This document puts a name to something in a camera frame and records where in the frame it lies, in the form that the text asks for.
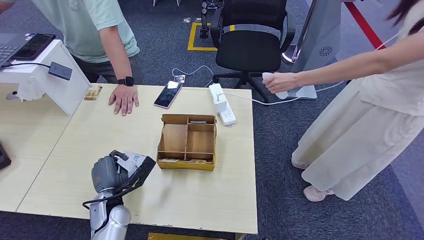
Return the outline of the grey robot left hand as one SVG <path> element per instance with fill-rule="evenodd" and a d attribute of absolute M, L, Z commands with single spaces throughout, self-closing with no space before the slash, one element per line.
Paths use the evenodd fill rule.
<path fill-rule="evenodd" d="M 129 159 L 125 153 L 113 150 L 109 155 L 94 163 L 91 178 L 94 190 L 97 193 L 104 190 L 119 189 L 128 182 L 128 171 L 119 167 L 118 158 L 124 161 Z"/>

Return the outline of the person's left hand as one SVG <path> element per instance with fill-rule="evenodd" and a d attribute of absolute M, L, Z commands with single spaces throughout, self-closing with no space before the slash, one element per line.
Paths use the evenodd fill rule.
<path fill-rule="evenodd" d="M 122 116 L 131 114 L 134 107 L 139 106 L 138 88 L 134 86 L 118 85 L 111 93 L 108 104 L 114 105 L 114 114 Z"/>

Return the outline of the person's hand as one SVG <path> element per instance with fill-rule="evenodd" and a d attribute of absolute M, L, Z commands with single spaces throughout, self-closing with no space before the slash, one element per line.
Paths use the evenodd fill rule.
<path fill-rule="evenodd" d="M 262 74 L 262 83 L 273 94 L 289 91 L 300 87 L 295 73 L 268 73 Z"/>

